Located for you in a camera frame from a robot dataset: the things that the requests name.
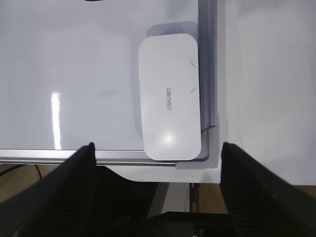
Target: scratch mark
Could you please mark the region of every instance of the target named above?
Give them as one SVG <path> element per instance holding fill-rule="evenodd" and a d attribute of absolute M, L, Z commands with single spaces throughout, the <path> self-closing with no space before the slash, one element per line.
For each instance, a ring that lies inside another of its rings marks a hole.
<path fill-rule="evenodd" d="M 193 90 L 191 90 L 191 92 L 190 93 L 192 93 L 193 91 L 195 91 L 197 88 L 194 88 Z"/>
<path fill-rule="evenodd" d="M 198 67 L 197 67 L 192 61 L 190 61 L 190 63 L 191 63 L 191 65 L 192 65 L 193 67 L 195 67 L 196 69 L 198 69 Z"/>

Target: deli logo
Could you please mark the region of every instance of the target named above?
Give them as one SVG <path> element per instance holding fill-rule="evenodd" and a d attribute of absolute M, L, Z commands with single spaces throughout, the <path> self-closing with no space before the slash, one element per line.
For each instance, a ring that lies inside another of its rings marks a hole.
<path fill-rule="evenodd" d="M 167 90 L 166 90 L 166 101 L 167 101 L 167 109 L 168 110 L 172 110 L 171 87 L 167 87 Z"/>

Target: wooden floor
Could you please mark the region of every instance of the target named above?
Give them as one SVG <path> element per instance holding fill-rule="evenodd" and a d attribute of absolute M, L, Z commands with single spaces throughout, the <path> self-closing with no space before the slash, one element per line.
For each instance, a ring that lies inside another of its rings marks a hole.
<path fill-rule="evenodd" d="M 316 186 L 296 186 L 310 196 L 316 198 Z M 200 185 L 200 212 L 226 214 L 227 209 L 219 184 Z"/>

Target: black cable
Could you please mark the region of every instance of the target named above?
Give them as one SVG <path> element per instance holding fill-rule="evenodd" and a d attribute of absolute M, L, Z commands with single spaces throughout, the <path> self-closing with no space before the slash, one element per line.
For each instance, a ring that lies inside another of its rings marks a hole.
<path fill-rule="evenodd" d="M 39 169 L 39 166 L 37 164 L 35 164 L 35 168 L 38 171 L 39 179 L 42 179 L 42 176 L 41 176 L 41 173 L 40 173 L 40 169 Z"/>
<path fill-rule="evenodd" d="M 215 125 L 209 126 L 209 127 L 205 128 L 205 129 L 203 129 L 201 132 L 204 132 L 205 130 L 209 130 L 209 129 L 213 128 L 213 127 L 216 127 L 216 126 Z"/>
<path fill-rule="evenodd" d="M 17 165 L 15 165 L 15 166 L 13 166 L 13 167 L 11 167 L 11 168 L 9 168 L 9 169 L 6 169 L 6 170 L 0 172 L 0 177 L 3 176 L 3 175 L 5 175 L 5 174 L 7 174 L 7 173 L 9 173 L 9 172 L 11 172 L 11 171 L 13 171 L 13 170 L 15 170 L 15 169 L 18 169 L 18 168 L 20 168 L 20 167 L 23 167 L 23 166 L 25 166 L 25 165 L 26 165 L 26 164 L 17 164 Z"/>

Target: white eraser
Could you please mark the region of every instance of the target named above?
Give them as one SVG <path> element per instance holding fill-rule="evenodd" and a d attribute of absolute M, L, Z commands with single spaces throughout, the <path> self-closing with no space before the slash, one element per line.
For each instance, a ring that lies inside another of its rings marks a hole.
<path fill-rule="evenodd" d="M 191 160 L 201 150 L 198 45 L 188 34 L 146 38 L 139 46 L 146 155 Z"/>

